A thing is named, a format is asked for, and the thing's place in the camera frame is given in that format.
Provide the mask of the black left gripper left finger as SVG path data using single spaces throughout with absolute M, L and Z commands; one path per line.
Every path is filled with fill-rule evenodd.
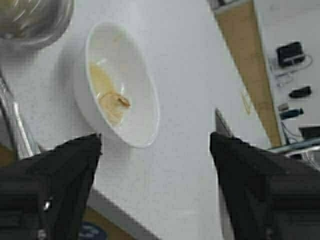
M 3 240 L 76 240 L 102 155 L 94 133 L 0 170 Z

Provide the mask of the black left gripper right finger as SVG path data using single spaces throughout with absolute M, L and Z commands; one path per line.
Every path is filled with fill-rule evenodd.
M 210 152 L 235 239 L 319 239 L 317 169 L 218 132 Z

